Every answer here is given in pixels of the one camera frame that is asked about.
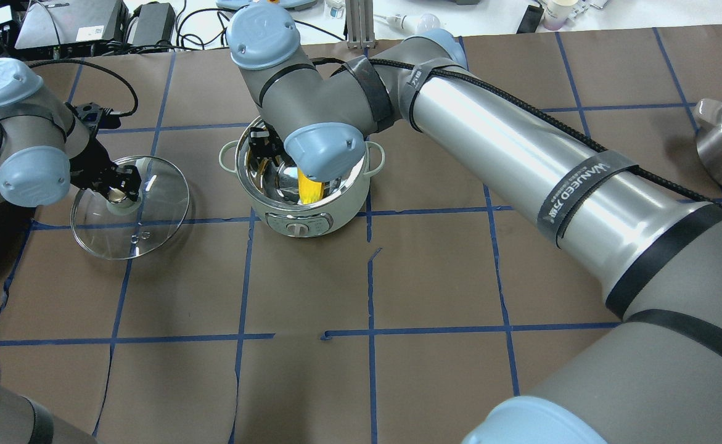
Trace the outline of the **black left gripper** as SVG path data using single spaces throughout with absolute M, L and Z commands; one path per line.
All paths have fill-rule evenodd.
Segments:
M 112 109 L 96 103 L 68 104 L 68 109 L 88 131 L 86 146 L 70 160 L 70 184 L 95 191 L 106 200 L 139 200 L 141 175 L 138 168 L 113 162 L 107 149 L 97 140 L 99 130 L 118 129 L 120 117 Z

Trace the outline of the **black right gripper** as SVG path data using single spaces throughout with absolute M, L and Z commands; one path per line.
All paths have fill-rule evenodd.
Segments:
M 247 141 L 250 166 L 260 166 L 267 160 L 279 168 L 284 162 L 284 142 L 273 129 L 263 125 L 253 125 L 248 132 Z

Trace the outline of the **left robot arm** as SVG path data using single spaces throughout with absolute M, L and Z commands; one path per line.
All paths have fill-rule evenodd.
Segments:
M 29 65 L 0 58 L 0 204 L 54 204 L 71 186 L 111 203 L 138 200 L 138 170 L 113 163 L 95 133 Z M 0 382 L 0 443 L 96 442 Z

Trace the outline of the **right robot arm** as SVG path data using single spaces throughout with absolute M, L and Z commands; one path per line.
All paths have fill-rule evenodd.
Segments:
M 321 78 L 282 6 L 226 34 L 261 119 L 312 180 L 338 179 L 397 119 L 428 135 L 605 289 L 620 325 L 465 443 L 722 443 L 722 206 L 681 204 L 540 110 L 474 78 L 443 29 Z

